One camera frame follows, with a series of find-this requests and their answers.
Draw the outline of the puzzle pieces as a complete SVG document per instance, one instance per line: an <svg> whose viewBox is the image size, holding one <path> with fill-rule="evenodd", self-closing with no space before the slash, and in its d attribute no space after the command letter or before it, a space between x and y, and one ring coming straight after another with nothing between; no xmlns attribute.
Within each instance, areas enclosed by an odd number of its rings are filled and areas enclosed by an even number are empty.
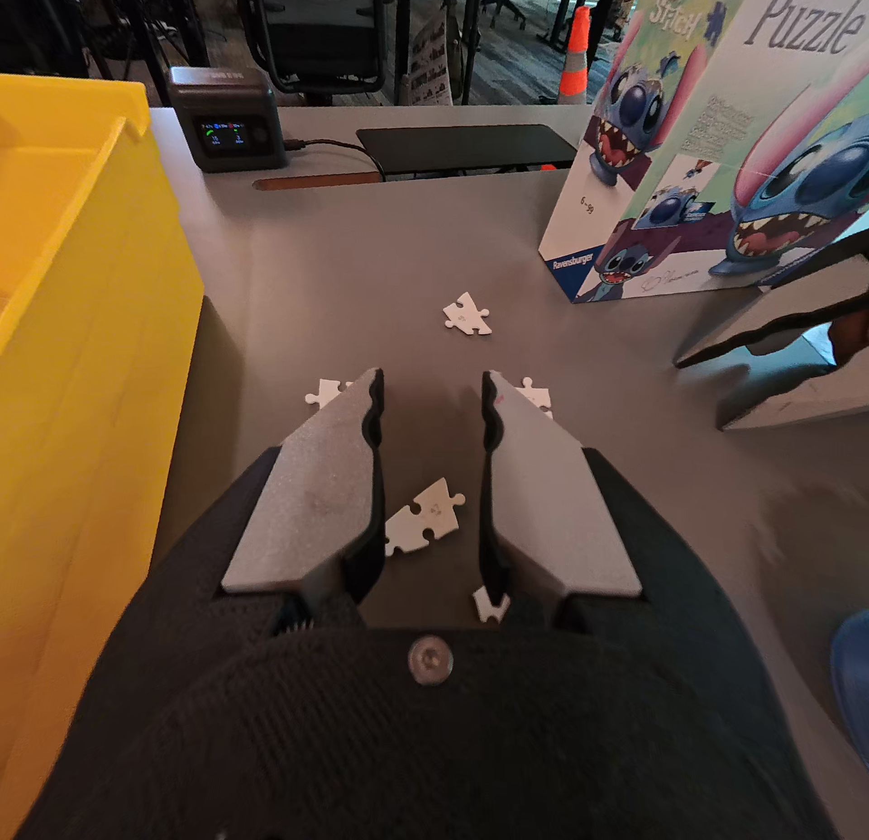
<svg viewBox="0 0 869 840"><path fill-rule="evenodd" d="M464 335L489 335L492 330L486 323L488 309L477 308L468 292L463 293L457 301L449 304L443 310L444 325L449 329L460 330ZM353 382L320 378L316 393L305 394L305 402L310 407L324 408L332 400L349 389ZM537 388L531 377L524 377L516 390L529 400L538 411L549 419L553 419L549 389ZM440 541L459 528L455 515L456 507L466 502L463 494L452 494L445 477L439 478L422 490L413 501L399 509L387 519L386 524L386 556L391 559L396 551L405 555L419 551L430 544L431 540ZM494 620L500 624L506 615L510 598L504 597L501 603L494 606L485 586L480 586L473 594L472 601L478 618L484 624Z"/></svg>

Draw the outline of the orange traffic cone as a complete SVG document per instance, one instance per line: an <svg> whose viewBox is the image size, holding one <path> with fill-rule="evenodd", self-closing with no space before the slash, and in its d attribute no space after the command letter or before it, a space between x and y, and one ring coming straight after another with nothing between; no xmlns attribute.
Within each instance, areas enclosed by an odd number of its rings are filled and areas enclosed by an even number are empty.
<svg viewBox="0 0 869 840"><path fill-rule="evenodd" d="M556 100L558 105L574 106L587 102L587 48L590 27L591 10L585 5L578 5L573 13L566 58L560 76Z"/></svg>

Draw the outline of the yellow plastic bin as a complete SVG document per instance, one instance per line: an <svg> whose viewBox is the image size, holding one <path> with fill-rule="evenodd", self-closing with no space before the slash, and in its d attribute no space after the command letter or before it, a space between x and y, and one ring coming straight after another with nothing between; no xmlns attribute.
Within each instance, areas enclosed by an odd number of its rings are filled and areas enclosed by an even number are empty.
<svg viewBox="0 0 869 840"><path fill-rule="evenodd" d="M151 562L203 284L142 85L1 82L1 832Z"/></svg>

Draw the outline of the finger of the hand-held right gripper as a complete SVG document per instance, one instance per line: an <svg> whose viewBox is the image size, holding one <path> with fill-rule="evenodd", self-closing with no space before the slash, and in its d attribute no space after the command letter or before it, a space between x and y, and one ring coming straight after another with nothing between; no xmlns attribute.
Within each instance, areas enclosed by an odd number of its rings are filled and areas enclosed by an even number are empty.
<svg viewBox="0 0 869 840"><path fill-rule="evenodd" d="M867 302L867 256L851 256L760 294L684 348L674 366L688 368L772 336L834 322L867 309Z"/></svg>
<svg viewBox="0 0 869 840"><path fill-rule="evenodd" d="M726 421L723 431L787 427L846 417L868 410L868 359L852 358L826 375L801 381L794 389L766 397Z"/></svg>

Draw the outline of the grey portable power station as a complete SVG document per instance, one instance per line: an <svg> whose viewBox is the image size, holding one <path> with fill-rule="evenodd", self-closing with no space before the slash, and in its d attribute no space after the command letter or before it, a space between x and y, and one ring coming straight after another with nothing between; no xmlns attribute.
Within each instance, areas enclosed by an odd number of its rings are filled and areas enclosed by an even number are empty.
<svg viewBox="0 0 869 840"><path fill-rule="evenodd" d="M174 66L168 96L200 171L271 171L287 165L277 102L260 70Z"/></svg>

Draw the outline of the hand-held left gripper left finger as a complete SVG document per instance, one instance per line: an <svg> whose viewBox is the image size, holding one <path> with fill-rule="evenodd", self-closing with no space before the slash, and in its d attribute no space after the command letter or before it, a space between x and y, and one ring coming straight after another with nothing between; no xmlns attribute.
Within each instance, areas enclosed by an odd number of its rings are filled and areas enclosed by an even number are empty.
<svg viewBox="0 0 869 840"><path fill-rule="evenodd" d="M384 373L369 368L281 444L221 586L360 603L385 564Z"/></svg>

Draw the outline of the printed cardboard puzzle box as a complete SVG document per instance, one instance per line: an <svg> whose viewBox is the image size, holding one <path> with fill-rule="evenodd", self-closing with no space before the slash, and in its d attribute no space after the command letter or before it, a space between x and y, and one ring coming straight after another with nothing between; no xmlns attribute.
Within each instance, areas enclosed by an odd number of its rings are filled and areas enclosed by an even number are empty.
<svg viewBox="0 0 869 840"><path fill-rule="evenodd" d="M638 0L539 254L571 303L772 285L867 197L868 0Z"/></svg>

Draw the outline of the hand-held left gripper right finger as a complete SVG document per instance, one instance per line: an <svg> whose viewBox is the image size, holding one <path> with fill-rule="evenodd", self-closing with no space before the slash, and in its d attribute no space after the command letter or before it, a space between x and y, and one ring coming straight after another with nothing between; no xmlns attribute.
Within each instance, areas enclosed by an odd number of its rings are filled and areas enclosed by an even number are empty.
<svg viewBox="0 0 869 840"><path fill-rule="evenodd" d="M480 571L493 606L526 594L638 598L642 587L583 446L499 372L482 375Z"/></svg>

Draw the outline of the white printed bag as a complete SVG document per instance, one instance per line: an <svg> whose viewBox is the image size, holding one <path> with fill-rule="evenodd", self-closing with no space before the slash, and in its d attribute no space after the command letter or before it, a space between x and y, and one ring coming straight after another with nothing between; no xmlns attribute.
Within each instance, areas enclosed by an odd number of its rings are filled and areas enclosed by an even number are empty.
<svg viewBox="0 0 869 840"><path fill-rule="evenodd" d="M407 102L410 106L452 106L448 59L448 14L440 9L411 43Z"/></svg>

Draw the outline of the black desk pad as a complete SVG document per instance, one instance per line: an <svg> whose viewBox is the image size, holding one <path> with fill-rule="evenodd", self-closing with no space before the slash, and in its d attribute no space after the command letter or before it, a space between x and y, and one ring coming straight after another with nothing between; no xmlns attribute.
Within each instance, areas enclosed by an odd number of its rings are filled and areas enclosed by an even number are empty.
<svg viewBox="0 0 869 840"><path fill-rule="evenodd" d="M358 129L356 136L389 176L545 164L564 169L577 154L543 124Z"/></svg>

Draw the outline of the blue puzzle ball stand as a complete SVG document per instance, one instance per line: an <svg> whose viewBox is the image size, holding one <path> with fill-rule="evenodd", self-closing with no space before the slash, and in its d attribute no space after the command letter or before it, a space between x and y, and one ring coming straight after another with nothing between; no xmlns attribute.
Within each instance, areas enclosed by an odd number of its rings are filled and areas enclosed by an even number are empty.
<svg viewBox="0 0 869 840"><path fill-rule="evenodd" d="M868 768L868 610L854 613L834 632L830 676L850 741Z"/></svg>

